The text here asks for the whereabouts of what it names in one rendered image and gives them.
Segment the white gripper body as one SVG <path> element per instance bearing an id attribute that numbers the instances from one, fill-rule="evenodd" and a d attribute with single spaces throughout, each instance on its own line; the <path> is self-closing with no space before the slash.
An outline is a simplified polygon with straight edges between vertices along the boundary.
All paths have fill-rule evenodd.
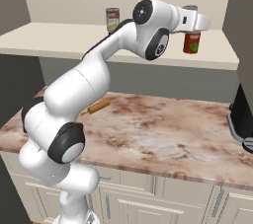
<path id="1" fill-rule="evenodd" d="M 211 26 L 211 20 L 199 12 L 195 13 L 194 17 L 194 31 L 207 31 Z"/>

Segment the beige cabinet shelf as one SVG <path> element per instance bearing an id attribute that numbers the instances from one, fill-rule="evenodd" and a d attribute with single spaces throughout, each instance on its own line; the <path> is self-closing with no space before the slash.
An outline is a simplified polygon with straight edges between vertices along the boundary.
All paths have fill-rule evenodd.
<path id="1" fill-rule="evenodd" d="M 107 35 L 101 25 L 28 23 L 0 36 L 0 53 L 80 59 Z M 235 70 L 239 59 L 221 30 L 201 33 L 196 54 L 183 52 L 184 36 L 170 36 L 166 51 L 153 65 Z"/>

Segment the red can with green print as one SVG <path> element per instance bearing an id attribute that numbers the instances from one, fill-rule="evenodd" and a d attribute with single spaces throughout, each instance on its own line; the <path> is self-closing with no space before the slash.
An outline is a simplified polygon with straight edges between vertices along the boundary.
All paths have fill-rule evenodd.
<path id="1" fill-rule="evenodd" d="M 185 34 L 183 51 L 185 53 L 197 53 L 199 49 L 200 38 L 200 32 Z"/>

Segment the red and cream can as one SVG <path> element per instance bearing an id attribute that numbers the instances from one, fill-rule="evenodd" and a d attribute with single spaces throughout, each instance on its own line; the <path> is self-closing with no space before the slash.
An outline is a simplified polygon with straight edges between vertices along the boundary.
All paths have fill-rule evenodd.
<path id="1" fill-rule="evenodd" d="M 112 33 L 120 23 L 120 9 L 107 8 L 106 9 L 107 31 Z"/>

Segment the black coffee machine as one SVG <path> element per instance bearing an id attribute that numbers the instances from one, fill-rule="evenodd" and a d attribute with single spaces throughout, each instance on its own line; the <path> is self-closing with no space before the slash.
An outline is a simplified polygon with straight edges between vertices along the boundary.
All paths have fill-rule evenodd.
<path id="1" fill-rule="evenodd" d="M 231 135 L 250 154 L 253 154 L 253 113 L 246 100 L 243 88 L 238 86 L 234 102 L 229 105 L 227 123 Z"/>

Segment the wooden rolling pin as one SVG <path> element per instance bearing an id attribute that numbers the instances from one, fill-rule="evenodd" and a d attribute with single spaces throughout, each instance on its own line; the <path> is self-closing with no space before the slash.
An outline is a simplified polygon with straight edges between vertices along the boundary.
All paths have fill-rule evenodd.
<path id="1" fill-rule="evenodd" d="M 99 110 L 107 107 L 111 103 L 111 101 L 113 101 L 113 100 L 114 100 L 114 98 L 105 99 L 105 100 L 103 100 L 103 101 L 101 101 L 101 102 L 99 102 L 99 103 L 97 103 L 97 104 L 89 107 L 87 109 L 87 111 L 83 112 L 81 115 L 84 116 L 87 113 L 88 114 L 92 114 L 94 112 L 97 112 L 97 111 L 99 111 Z"/>

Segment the cream drawer front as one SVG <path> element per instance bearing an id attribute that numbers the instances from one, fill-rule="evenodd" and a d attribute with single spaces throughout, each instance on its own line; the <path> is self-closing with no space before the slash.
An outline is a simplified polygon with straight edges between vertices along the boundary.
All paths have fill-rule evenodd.
<path id="1" fill-rule="evenodd" d="M 187 205 L 206 205 L 212 185 L 156 177 L 154 194 L 161 199 Z"/>
<path id="2" fill-rule="evenodd" d="M 130 171 L 121 171 L 104 167 L 97 167 L 97 170 L 100 177 L 112 176 L 112 179 L 110 181 L 100 179 L 102 183 L 153 193 L 154 177 L 152 175 L 140 174 Z"/>

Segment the cream cupboard door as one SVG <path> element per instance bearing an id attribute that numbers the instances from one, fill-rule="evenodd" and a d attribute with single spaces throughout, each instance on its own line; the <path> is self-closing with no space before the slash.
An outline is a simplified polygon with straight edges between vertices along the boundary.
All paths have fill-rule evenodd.
<path id="1" fill-rule="evenodd" d="M 224 187 L 214 224 L 253 224 L 253 192 Z"/>
<path id="2" fill-rule="evenodd" d="M 33 222 L 52 224 L 60 214 L 59 190 L 42 185 L 36 179 L 11 175 L 12 182 Z"/>
<path id="3" fill-rule="evenodd" d="M 107 218 L 106 194 L 110 197 L 111 219 Z M 174 203 L 143 193 L 115 187 L 100 187 L 105 224 L 203 224 L 204 206 Z"/>

